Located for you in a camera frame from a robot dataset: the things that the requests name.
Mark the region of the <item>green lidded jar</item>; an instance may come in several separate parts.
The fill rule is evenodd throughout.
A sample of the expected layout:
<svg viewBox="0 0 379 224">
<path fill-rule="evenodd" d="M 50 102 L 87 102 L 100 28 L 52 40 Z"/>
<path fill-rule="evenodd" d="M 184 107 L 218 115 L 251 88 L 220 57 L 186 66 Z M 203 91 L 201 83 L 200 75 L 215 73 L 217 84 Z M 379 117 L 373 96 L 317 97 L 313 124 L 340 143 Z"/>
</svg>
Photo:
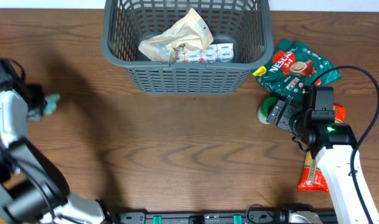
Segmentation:
<svg viewBox="0 0 379 224">
<path fill-rule="evenodd" d="M 267 122 L 267 117 L 269 115 L 268 110 L 271 106 L 274 106 L 278 102 L 278 100 L 279 99 L 277 97 L 271 96 L 265 99 L 264 102 L 261 104 L 257 111 L 257 116 L 261 123 L 269 124 Z"/>
</svg>

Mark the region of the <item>pale green tissue packet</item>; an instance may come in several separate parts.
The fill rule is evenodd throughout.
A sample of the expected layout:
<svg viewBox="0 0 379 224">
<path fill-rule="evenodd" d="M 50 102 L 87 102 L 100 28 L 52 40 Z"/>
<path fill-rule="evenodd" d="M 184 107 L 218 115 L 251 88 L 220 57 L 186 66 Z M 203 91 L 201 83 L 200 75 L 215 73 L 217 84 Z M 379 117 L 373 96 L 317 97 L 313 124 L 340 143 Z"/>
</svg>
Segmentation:
<svg viewBox="0 0 379 224">
<path fill-rule="evenodd" d="M 29 106 L 27 120 L 40 121 L 44 115 L 51 115 L 57 109 L 59 101 L 60 94 L 58 93 L 40 97 Z"/>
</svg>

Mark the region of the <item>green Nescafe coffee bag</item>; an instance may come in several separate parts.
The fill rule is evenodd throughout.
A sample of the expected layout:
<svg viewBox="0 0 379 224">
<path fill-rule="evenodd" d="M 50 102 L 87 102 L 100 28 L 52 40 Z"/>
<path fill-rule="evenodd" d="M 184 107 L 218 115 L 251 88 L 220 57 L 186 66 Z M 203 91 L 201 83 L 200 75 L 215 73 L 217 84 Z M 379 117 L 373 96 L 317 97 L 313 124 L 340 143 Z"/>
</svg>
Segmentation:
<svg viewBox="0 0 379 224">
<path fill-rule="evenodd" d="M 268 92 L 280 100 L 299 106 L 305 85 L 326 85 L 341 79 L 338 71 L 318 77 L 334 67 L 330 60 L 308 45 L 283 39 L 274 49 L 273 57 L 265 65 L 252 70 L 251 74 Z"/>
</svg>

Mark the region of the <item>red spaghetti packet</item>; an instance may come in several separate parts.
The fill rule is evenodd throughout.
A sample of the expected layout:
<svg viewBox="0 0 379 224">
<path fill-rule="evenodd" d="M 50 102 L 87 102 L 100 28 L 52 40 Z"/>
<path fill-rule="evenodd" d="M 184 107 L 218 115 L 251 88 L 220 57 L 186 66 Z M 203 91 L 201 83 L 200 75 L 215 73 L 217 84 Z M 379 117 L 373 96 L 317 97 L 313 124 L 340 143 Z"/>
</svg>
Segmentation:
<svg viewBox="0 0 379 224">
<path fill-rule="evenodd" d="M 335 111 L 335 123 L 343 123 L 345 121 L 346 109 L 339 105 L 333 105 L 333 109 Z M 325 177 L 322 175 L 316 161 L 311 157 L 310 152 L 306 154 L 297 189 L 301 192 L 321 191 L 329 194 Z"/>
</svg>

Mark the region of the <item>white Kleenex tissue multipack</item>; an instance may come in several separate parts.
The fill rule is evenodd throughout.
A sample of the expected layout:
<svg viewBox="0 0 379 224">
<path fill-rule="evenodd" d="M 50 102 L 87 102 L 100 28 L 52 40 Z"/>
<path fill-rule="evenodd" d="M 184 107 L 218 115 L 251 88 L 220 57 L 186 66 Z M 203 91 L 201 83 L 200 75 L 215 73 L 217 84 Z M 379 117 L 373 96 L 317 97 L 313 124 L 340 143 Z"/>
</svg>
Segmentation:
<svg viewBox="0 0 379 224">
<path fill-rule="evenodd" d="M 232 43 L 211 44 L 203 50 L 187 50 L 179 47 L 176 62 L 181 63 L 216 63 L 233 62 L 234 48 Z"/>
</svg>

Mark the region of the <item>beige paper pouch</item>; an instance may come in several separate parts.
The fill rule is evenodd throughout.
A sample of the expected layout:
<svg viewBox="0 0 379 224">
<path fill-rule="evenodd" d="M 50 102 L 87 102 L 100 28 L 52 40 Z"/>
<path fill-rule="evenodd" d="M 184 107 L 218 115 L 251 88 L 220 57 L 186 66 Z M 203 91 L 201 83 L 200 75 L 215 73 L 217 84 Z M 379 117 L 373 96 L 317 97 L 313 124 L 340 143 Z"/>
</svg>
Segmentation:
<svg viewBox="0 0 379 224">
<path fill-rule="evenodd" d="M 175 62 L 176 48 L 203 50 L 213 42 L 213 36 L 206 22 L 191 8 L 170 29 L 160 35 L 143 40 L 139 51 L 151 61 Z"/>
</svg>

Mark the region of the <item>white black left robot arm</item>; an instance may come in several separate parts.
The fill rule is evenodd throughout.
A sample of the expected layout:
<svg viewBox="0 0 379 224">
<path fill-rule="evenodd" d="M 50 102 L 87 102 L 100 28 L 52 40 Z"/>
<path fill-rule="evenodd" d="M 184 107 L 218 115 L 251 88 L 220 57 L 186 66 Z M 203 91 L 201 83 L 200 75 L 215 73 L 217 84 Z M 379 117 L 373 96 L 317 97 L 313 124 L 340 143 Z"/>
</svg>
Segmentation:
<svg viewBox="0 0 379 224">
<path fill-rule="evenodd" d="M 52 114 L 60 95 L 26 84 L 18 65 L 0 58 L 0 216 L 7 223 L 118 223 L 104 203 L 71 193 L 63 174 L 29 141 L 27 122 Z"/>
</svg>

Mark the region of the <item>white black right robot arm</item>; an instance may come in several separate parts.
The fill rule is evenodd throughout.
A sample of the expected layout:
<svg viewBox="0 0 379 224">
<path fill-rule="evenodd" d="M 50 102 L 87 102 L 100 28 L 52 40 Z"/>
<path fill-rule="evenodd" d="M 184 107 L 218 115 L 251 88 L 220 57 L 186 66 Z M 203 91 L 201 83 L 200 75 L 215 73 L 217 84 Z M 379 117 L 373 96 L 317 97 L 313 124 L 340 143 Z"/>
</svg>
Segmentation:
<svg viewBox="0 0 379 224">
<path fill-rule="evenodd" d="M 331 86 L 305 86 L 300 107 L 278 100 L 266 112 L 267 123 L 292 133 L 299 146 L 307 146 L 325 177 L 339 223 L 379 223 L 353 130 L 335 122 Z"/>
</svg>

